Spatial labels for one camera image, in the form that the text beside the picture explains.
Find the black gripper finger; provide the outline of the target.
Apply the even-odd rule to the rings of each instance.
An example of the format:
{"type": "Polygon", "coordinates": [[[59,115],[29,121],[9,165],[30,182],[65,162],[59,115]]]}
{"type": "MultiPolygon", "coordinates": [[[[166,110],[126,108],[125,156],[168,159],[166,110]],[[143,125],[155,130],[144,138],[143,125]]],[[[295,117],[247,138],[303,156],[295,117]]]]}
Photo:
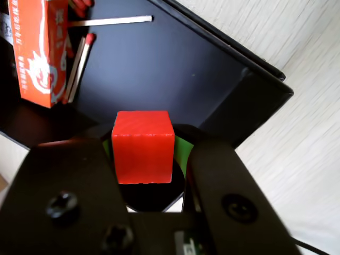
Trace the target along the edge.
{"type": "Polygon", "coordinates": [[[225,139],[188,124],[175,134],[193,148],[183,209],[200,217],[212,254],[299,254],[288,230],[225,139]]]}
{"type": "Polygon", "coordinates": [[[135,254],[113,165],[99,139],[32,147],[1,208],[1,254],[135,254]]]}

